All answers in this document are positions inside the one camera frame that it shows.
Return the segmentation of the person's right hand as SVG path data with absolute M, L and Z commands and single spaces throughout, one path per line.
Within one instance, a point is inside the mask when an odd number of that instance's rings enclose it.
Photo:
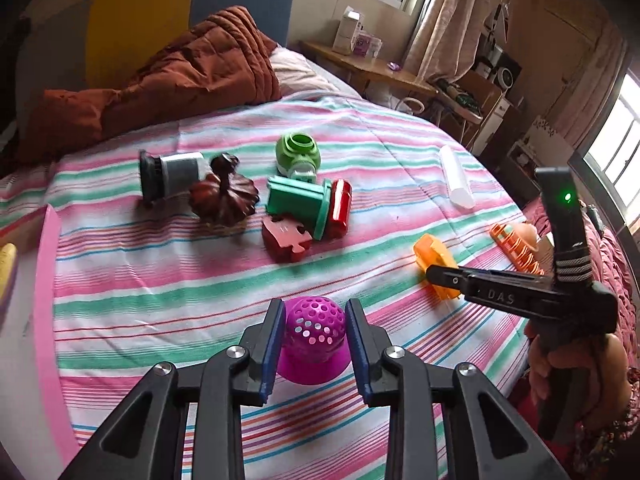
M 575 339 L 550 348 L 532 323 L 528 364 L 530 396 L 537 409 L 538 434 L 551 441 L 574 439 L 578 425 L 601 430 L 623 417 L 631 398 L 628 359 L 614 334 Z

